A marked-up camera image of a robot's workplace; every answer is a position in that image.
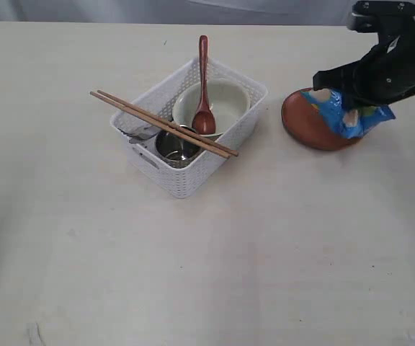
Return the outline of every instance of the wooden chopsticks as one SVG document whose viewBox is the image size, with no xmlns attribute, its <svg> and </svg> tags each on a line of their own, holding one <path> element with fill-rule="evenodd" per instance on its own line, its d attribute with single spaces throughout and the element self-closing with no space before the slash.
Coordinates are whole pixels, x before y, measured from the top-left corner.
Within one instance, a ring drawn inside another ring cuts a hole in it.
<svg viewBox="0 0 415 346">
<path fill-rule="evenodd" d="M 232 150 L 223 146 L 217 142 L 211 141 L 205 137 L 198 135 L 197 133 L 193 133 L 185 128 L 178 126 L 176 123 L 171 123 L 170 121 L 159 117 L 158 115 L 154 115 L 142 108 L 133 105 L 129 102 L 126 102 L 123 99 L 119 99 L 111 94 L 103 92 L 102 90 L 97 90 L 97 92 L 90 92 L 90 94 L 102 101 L 112 105 L 123 112 L 129 113 L 138 117 L 139 119 L 146 121 L 156 127 L 165 130 L 177 137 L 180 137 L 190 143 L 193 143 L 201 148 L 208 150 L 214 154 L 222 156 L 224 159 L 228 159 L 230 155 L 238 156 L 238 152 L 236 150 Z"/>
</svg>

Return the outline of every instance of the plastic basket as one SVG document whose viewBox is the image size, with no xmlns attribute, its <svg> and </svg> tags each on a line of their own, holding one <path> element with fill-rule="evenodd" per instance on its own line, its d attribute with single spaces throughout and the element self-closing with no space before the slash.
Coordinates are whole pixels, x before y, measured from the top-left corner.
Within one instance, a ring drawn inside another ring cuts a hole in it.
<svg viewBox="0 0 415 346">
<path fill-rule="evenodd" d="M 241 84 L 249 93 L 251 98 L 249 110 L 217 139 L 217 142 L 225 146 L 238 149 L 254 130 L 259 118 L 260 105 L 268 94 L 267 88 L 212 59 L 207 61 L 207 78 L 230 79 Z M 133 104 L 160 117 L 170 119 L 172 107 L 177 97 L 199 80 L 199 61 L 196 57 L 145 94 L 139 96 L 133 101 Z M 203 151 L 187 167 L 175 169 L 157 156 L 154 137 L 144 143 L 130 144 L 128 137 L 118 130 L 120 128 L 130 132 L 132 129 L 143 125 L 142 120 L 119 111 L 112 116 L 110 123 L 123 137 L 130 163 L 176 198 L 190 196 L 225 161 L 220 156 L 209 151 Z"/>
</svg>

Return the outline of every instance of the metal cup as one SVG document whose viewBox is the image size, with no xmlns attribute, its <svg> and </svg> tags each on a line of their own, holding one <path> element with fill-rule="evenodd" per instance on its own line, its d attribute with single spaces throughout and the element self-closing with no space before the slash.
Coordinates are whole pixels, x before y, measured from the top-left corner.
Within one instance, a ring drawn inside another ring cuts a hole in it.
<svg viewBox="0 0 415 346">
<path fill-rule="evenodd" d="M 197 133 L 188 126 L 181 125 L 183 128 Z M 156 151 L 161 159 L 169 166 L 181 169 L 188 166 L 196 159 L 201 152 L 201 148 L 172 133 L 161 131 L 155 141 Z"/>
</svg>

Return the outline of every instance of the white bowl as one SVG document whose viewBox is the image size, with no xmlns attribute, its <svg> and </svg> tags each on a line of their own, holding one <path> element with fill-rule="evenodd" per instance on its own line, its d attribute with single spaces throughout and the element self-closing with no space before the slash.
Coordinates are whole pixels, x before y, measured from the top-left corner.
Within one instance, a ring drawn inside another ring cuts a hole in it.
<svg viewBox="0 0 415 346">
<path fill-rule="evenodd" d="M 200 83 L 182 92 L 172 108 L 172 117 L 178 125 L 192 127 L 192 121 L 200 101 Z M 215 118 L 215 133 L 203 137 L 220 136 L 249 109 L 251 100 L 247 91 L 228 79 L 207 81 L 209 108 Z"/>
</svg>

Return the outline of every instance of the red spoon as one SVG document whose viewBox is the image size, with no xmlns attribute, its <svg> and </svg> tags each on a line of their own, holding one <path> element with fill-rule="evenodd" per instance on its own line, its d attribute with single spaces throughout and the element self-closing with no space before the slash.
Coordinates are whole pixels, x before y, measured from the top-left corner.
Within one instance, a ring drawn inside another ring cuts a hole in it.
<svg viewBox="0 0 415 346">
<path fill-rule="evenodd" d="M 200 135 L 212 135 L 215 133 L 215 119 L 209 109 L 208 90 L 206 87 L 206 66 L 208 61 L 208 37 L 200 36 L 200 80 L 201 92 L 200 103 L 196 109 L 192 121 L 194 128 Z"/>
</svg>

